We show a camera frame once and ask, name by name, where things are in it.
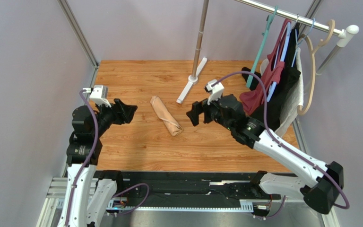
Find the beige cloth napkin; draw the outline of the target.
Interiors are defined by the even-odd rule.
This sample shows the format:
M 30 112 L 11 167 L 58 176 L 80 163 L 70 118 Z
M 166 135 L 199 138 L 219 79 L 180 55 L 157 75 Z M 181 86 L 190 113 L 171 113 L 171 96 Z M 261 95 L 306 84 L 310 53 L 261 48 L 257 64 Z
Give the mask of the beige cloth napkin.
M 165 127 L 173 137 L 183 132 L 183 128 L 168 111 L 167 107 L 159 96 L 152 96 L 150 104 L 157 117 L 164 123 Z

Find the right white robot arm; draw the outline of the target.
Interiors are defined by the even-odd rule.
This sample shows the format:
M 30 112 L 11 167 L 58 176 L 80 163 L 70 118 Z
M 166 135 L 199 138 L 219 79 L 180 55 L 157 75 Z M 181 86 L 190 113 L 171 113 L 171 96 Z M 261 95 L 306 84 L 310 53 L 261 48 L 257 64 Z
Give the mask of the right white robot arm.
M 317 160 L 267 130 L 261 121 L 246 116 L 242 103 L 234 95 L 217 101 L 194 102 L 186 113 L 193 126 L 216 122 L 228 129 L 232 137 L 251 149 L 273 158 L 294 173 L 278 176 L 259 171 L 255 184 L 266 194 L 279 194 L 298 199 L 321 214 L 329 214 L 344 187 L 344 169 L 338 162 L 329 164 Z

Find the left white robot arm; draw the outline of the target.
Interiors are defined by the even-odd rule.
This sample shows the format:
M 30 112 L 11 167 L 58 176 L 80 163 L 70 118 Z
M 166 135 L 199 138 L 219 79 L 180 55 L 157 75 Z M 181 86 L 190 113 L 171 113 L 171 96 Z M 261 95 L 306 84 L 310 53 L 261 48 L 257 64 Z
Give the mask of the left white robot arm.
M 101 136 L 113 125 L 131 123 L 138 107 L 114 99 L 108 105 L 90 104 L 72 113 L 73 132 L 67 148 L 67 187 L 58 226 L 98 227 L 112 196 L 123 187 L 121 171 L 103 171 L 91 192 L 103 145 Z

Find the maroon shirt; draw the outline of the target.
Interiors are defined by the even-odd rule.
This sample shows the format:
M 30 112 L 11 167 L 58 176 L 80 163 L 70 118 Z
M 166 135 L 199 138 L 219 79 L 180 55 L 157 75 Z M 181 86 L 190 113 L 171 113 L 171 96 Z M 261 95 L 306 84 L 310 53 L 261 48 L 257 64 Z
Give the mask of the maroon shirt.
M 291 23 L 292 21 L 289 19 L 284 20 L 274 49 L 267 55 L 269 63 L 261 76 L 261 81 L 263 82 L 267 92 L 273 82 L 276 82 L 277 84 L 280 82 L 280 76 L 285 66 L 285 62 L 281 60 L 281 49 L 283 49 L 283 46 L 285 45 L 285 28 L 286 26 L 291 25 Z M 247 115 L 251 115 L 261 104 L 264 103 L 263 97 L 267 96 L 263 94 L 260 84 L 258 84 L 254 90 L 240 94 L 240 100 Z

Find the black garment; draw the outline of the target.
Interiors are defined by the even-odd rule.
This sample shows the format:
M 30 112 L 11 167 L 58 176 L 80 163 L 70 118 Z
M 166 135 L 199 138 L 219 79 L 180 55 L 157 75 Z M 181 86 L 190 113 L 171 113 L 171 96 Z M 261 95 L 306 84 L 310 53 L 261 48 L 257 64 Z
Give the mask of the black garment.
M 267 123 L 268 127 L 271 128 L 273 131 L 275 131 L 280 126 L 279 117 L 282 105 L 284 104 L 285 99 L 287 97 L 288 90 L 292 88 L 294 82 L 299 77 L 299 73 L 294 72 L 293 67 L 291 66 L 293 63 L 293 56 L 294 56 L 294 46 L 289 44 L 287 55 L 285 58 L 285 66 L 280 76 L 280 82 L 277 84 L 271 100 L 267 102 Z M 264 107 L 265 107 L 265 101 L 249 116 L 256 118 L 259 121 L 264 121 L 264 116 L 263 116 Z

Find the light blue hanger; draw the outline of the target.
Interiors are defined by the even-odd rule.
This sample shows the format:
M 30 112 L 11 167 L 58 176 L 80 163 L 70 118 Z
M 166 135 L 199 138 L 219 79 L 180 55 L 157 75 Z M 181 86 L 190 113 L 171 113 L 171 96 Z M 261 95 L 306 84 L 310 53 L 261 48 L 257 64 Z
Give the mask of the light blue hanger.
M 283 37 L 280 40 L 280 42 L 277 46 L 276 59 L 273 61 L 274 65 L 271 67 L 272 70 L 277 66 L 277 63 L 279 63 L 281 61 L 285 62 L 285 58 L 286 58 L 287 51 L 288 51 L 289 39 L 290 39 L 289 29 L 291 29 L 291 28 L 293 28 L 292 22 L 288 21 L 287 25 L 284 27 L 284 32 L 283 32 L 283 35 L 285 35 L 285 37 Z M 295 52 L 294 52 L 293 63 L 291 66 L 293 66 L 294 61 L 296 59 L 297 50 L 304 40 L 304 39 L 302 39 L 301 41 L 299 41 L 298 33 L 295 32 L 294 34 L 295 34 Z M 273 81 L 270 88 L 268 89 L 267 102 L 269 102 L 271 100 L 273 93 L 276 89 L 276 86 L 277 86 L 277 82 Z

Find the white towel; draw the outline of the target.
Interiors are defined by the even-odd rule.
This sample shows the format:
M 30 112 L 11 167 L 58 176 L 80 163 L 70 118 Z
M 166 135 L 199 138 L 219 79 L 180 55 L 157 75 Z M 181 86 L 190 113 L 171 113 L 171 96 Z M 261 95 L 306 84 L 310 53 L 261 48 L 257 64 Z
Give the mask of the white towel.
M 275 130 L 275 133 L 282 137 L 288 127 L 292 124 L 298 116 L 298 107 L 302 107 L 304 103 L 304 88 L 303 88 L 303 74 L 301 62 L 301 49 L 298 48 L 296 53 L 296 66 L 293 67 L 294 72 L 299 73 L 298 79 L 294 82 L 292 88 L 288 90 L 287 97 L 281 108 L 280 113 L 280 126 Z

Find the teal plastic hanger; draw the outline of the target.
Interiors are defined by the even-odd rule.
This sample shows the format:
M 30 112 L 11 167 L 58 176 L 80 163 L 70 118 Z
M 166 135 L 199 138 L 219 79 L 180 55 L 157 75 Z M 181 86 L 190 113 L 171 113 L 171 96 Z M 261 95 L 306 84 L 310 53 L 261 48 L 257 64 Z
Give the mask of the teal plastic hanger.
M 260 60 L 261 54 L 262 54 L 263 49 L 264 49 L 264 46 L 266 44 L 266 40 L 267 40 L 267 37 L 268 37 L 268 33 L 269 33 L 269 30 L 270 30 L 270 26 L 271 26 L 271 24 L 272 24 L 272 22 L 274 20 L 274 17 L 275 17 L 275 15 L 277 13 L 278 8 L 279 8 L 279 6 L 276 5 L 275 8 L 274 8 L 273 14 L 269 14 L 268 17 L 267 17 L 267 19 L 266 19 L 266 22 L 267 22 L 266 23 L 266 27 L 265 27 L 264 32 L 262 33 L 263 39 L 262 39 L 261 45 L 259 47 L 259 50 L 257 52 L 256 58 L 255 58 L 255 60 L 253 62 L 253 66 L 252 66 L 252 68 L 250 70 L 250 73 L 252 73 L 252 74 L 255 73 L 255 70 L 257 68 L 258 62 Z

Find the beige wooden hanger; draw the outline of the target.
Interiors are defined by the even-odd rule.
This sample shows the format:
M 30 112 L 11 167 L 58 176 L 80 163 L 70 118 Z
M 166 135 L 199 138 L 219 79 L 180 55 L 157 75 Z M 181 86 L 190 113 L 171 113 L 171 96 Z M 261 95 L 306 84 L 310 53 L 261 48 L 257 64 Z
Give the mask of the beige wooden hanger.
M 331 19 L 328 22 L 328 36 L 325 39 L 320 39 L 319 43 L 316 47 L 313 47 L 312 40 L 309 38 L 308 35 L 302 34 L 299 36 L 300 41 L 305 41 L 307 43 L 307 47 L 310 54 L 311 60 L 311 82 L 309 84 L 308 92 L 309 97 L 306 106 L 299 106 L 297 108 L 297 112 L 299 116 L 305 115 L 312 103 L 313 94 L 314 94 L 314 87 L 315 87 L 315 79 L 316 79 L 316 61 L 315 61 L 315 53 L 318 51 L 320 47 L 327 45 L 333 35 L 334 29 L 336 27 L 335 20 Z

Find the metal clothes rack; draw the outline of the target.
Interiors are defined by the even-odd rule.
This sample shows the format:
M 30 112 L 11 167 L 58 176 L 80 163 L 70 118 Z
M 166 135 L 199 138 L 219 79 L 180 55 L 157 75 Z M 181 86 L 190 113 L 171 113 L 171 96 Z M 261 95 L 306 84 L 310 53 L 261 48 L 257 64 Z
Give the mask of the metal clothes rack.
M 325 58 L 323 63 L 318 67 L 316 70 L 316 75 L 322 75 L 324 69 L 328 66 L 328 64 L 333 60 L 336 55 L 340 52 L 341 49 L 346 47 L 348 43 L 352 40 L 352 38 L 359 33 L 359 26 L 357 25 L 350 25 L 346 29 L 336 29 L 333 26 L 321 24 L 319 22 L 316 22 L 310 18 L 303 17 L 297 14 L 293 14 L 291 12 L 279 9 L 278 6 L 269 6 L 265 3 L 257 2 L 254 0 L 241 0 L 240 3 L 243 3 L 245 5 L 254 7 L 256 9 L 260 9 L 262 11 L 270 13 L 270 20 L 272 21 L 275 16 L 280 16 L 287 19 L 295 19 L 297 22 L 301 23 L 303 26 L 308 26 L 310 28 L 314 28 L 332 35 L 335 35 L 339 38 L 339 41 L 337 42 L 336 46 L 333 48 L 333 50 L 330 52 L 330 54 Z M 201 18 L 200 18 L 200 24 L 199 24 L 199 31 L 198 31 L 198 37 L 195 47 L 195 54 L 193 59 L 193 68 L 192 73 L 188 77 L 188 82 L 179 95 L 179 97 L 176 99 L 176 103 L 182 104 L 189 94 L 190 90 L 194 85 L 198 82 L 198 77 L 202 70 L 204 69 L 207 58 L 204 57 L 202 60 L 199 59 L 200 57 L 200 51 L 201 51 L 201 44 L 204 34 L 204 27 L 207 17 L 207 10 L 208 10 L 209 1 L 205 0 L 203 1 L 203 7 L 201 12 Z

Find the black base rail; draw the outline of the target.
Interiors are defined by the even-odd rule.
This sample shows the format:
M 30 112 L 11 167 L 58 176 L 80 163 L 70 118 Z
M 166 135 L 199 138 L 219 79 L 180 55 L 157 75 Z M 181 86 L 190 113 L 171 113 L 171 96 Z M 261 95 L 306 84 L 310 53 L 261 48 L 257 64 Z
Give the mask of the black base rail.
M 255 173 L 124 171 L 117 190 L 123 204 L 169 208 L 237 208 L 240 200 L 279 201 L 251 180 Z

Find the aluminium frame post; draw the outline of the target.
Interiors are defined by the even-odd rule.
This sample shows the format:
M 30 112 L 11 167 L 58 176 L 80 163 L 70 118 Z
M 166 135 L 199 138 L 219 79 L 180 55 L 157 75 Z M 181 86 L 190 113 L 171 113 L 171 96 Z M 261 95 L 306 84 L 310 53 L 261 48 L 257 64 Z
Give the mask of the aluminium frame post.
M 89 59 L 90 63 L 93 65 L 94 69 L 97 69 L 99 66 L 99 62 L 97 58 L 95 57 L 92 48 L 90 47 L 76 17 L 73 13 L 71 6 L 69 5 L 67 0 L 57 0 L 59 3 L 65 17 L 67 18 L 70 26 L 72 27 L 82 49 L 84 50 L 87 58 Z

